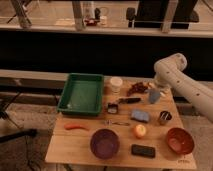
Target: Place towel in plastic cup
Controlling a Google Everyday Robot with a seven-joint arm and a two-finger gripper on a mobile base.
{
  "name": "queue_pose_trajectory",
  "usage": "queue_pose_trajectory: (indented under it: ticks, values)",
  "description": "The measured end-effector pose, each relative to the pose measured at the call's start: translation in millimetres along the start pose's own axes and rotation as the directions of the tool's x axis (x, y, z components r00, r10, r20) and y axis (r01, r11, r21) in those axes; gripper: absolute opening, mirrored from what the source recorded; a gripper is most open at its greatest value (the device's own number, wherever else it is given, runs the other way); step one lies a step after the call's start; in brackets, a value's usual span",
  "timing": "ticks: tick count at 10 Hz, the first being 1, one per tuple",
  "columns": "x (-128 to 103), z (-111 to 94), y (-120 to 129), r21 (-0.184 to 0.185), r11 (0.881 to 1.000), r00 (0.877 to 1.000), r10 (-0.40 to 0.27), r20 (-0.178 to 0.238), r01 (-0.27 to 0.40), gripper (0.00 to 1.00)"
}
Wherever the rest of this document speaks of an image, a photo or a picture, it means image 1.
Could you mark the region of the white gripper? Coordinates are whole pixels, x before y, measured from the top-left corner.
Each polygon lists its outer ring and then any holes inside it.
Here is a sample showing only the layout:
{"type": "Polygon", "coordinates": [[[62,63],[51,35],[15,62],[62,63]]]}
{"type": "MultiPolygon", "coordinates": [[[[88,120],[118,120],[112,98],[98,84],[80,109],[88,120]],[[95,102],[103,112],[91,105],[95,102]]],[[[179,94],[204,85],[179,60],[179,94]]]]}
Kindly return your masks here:
{"type": "Polygon", "coordinates": [[[150,89],[159,90],[161,97],[165,97],[170,91],[170,88],[168,86],[160,86],[160,85],[156,84],[155,82],[149,82],[148,86],[149,86],[149,90],[150,89]]]}

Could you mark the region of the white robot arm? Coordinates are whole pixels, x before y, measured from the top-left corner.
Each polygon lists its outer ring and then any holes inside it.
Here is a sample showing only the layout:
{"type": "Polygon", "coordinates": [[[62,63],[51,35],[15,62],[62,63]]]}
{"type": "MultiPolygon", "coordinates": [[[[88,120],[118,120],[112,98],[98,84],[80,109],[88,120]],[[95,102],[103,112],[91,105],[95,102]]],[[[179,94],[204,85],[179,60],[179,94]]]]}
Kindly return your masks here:
{"type": "Polygon", "coordinates": [[[185,75],[183,70],[186,66],[187,59],[181,53],[156,61],[154,84],[161,89],[174,88],[202,115],[213,122],[213,90],[185,75]]]}

